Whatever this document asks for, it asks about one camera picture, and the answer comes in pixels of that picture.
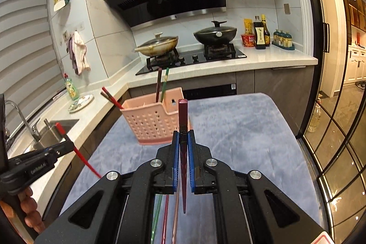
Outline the person's left hand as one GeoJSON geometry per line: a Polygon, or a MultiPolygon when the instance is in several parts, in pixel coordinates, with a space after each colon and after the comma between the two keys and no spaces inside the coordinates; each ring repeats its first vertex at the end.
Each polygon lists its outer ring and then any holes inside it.
{"type": "Polygon", "coordinates": [[[37,211],[37,202],[32,197],[33,191],[30,187],[25,188],[18,194],[20,199],[21,209],[25,212],[25,223],[28,227],[33,228],[38,234],[45,230],[45,224],[42,221],[42,216],[37,211]]]}

